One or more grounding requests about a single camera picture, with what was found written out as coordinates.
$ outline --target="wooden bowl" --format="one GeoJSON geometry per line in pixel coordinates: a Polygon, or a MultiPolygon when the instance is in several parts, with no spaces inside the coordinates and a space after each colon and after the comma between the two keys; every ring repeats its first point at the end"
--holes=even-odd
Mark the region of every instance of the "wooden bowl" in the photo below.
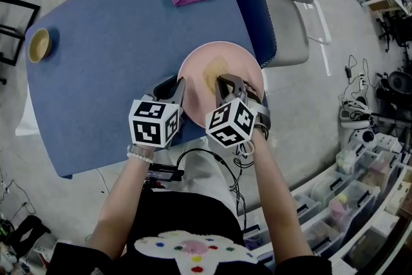
{"type": "Polygon", "coordinates": [[[49,55],[52,48],[52,40],[46,29],[38,29],[30,40],[28,46],[28,58],[33,63],[39,62],[41,59],[49,55]]]}

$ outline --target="black shirt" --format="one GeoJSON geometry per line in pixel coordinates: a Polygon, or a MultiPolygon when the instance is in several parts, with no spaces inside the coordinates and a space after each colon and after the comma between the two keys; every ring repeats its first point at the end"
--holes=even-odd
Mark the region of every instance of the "black shirt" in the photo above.
{"type": "MultiPolygon", "coordinates": [[[[135,222],[127,239],[127,253],[111,261],[103,252],[58,243],[47,274],[85,274],[95,269],[103,274],[180,274],[174,259],[146,256],[135,249],[142,238],[163,232],[186,231],[198,235],[218,235],[244,246],[237,219],[220,201],[192,193],[143,191],[135,222]]],[[[292,258],[280,263],[276,274],[316,271],[331,274],[330,261],[316,256],[292,258]]],[[[245,261],[221,262],[215,274],[270,274],[262,264],[245,261]]]]}

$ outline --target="concrete floor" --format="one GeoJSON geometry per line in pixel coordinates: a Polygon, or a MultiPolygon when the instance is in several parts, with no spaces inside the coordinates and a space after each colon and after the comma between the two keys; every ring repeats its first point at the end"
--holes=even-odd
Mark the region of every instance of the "concrete floor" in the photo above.
{"type": "MultiPolygon", "coordinates": [[[[42,16],[65,0],[25,1],[41,5],[42,16]]],[[[291,187],[332,164],[339,150],[339,95],[347,85],[344,66],[348,64],[349,54],[353,54],[359,63],[355,73],[362,70],[362,59],[368,60],[372,84],[376,83],[375,72],[391,72],[402,64],[402,51],[395,44],[391,45],[389,53],[385,53],[384,45],[377,37],[379,28],[367,8],[361,7],[356,0],[319,2],[332,34],[331,45],[325,46],[322,52],[320,44],[310,42],[308,62],[288,68],[272,68],[267,72],[268,101],[272,111],[270,143],[291,187]],[[329,71],[325,67],[325,57],[329,71]]],[[[308,32],[319,34],[313,13],[303,6],[301,9],[308,32]]],[[[10,25],[24,26],[28,15],[28,12],[0,5],[1,20],[10,25]]],[[[9,54],[11,45],[10,40],[0,37],[0,51],[9,54]]],[[[8,79],[6,86],[0,86],[0,169],[3,178],[7,184],[14,179],[25,189],[37,215],[56,237],[82,243],[92,232],[107,196],[102,177],[97,171],[88,171],[75,175],[73,180],[59,178],[39,135],[16,137],[14,131],[23,114],[27,94],[24,57],[19,58],[15,68],[2,65],[0,76],[8,79]]],[[[368,99],[376,110],[371,88],[368,99]]],[[[228,162],[232,162],[231,158],[226,157],[228,162]]],[[[100,169],[109,188],[122,165],[100,169]]],[[[11,193],[0,204],[0,210],[8,218],[26,200],[15,186],[10,189],[11,193]]],[[[248,208],[258,204],[252,168],[244,172],[241,191],[248,208]]],[[[22,209],[13,222],[18,225],[25,217],[26,211],[22,209]]]]}

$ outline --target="blue tablecloth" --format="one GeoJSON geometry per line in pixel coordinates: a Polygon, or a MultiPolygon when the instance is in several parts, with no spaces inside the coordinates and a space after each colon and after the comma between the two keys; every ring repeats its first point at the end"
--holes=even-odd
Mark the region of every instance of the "blue tablecloth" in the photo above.
{"type": "MultiPolygon", "coordinates": [[[[171,0],[67,0],[38,20],[49,57],[27,60],[40,133],[60,176],[126,159],[128,114],[148,86],[176,74],[195,48],[230,41],[253,52],[236,0],[174,7],[171,0]]],[[[186,119],[175,144],[204,135],[186,119]]]]}

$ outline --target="pink plate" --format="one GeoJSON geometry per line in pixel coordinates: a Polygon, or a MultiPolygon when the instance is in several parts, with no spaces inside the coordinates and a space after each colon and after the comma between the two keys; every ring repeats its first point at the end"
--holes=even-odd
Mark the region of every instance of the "pink plate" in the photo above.
{"type": "Polygon", "coordinates": [[[262,71],[252,54],[226,41],[204,44],[189,54],[178,75],[186,80],[183,109],[191,120],[203,128],[206,114],[216,109],[214,82],[224,73],[241,77],[263,99],[262,71]]]}

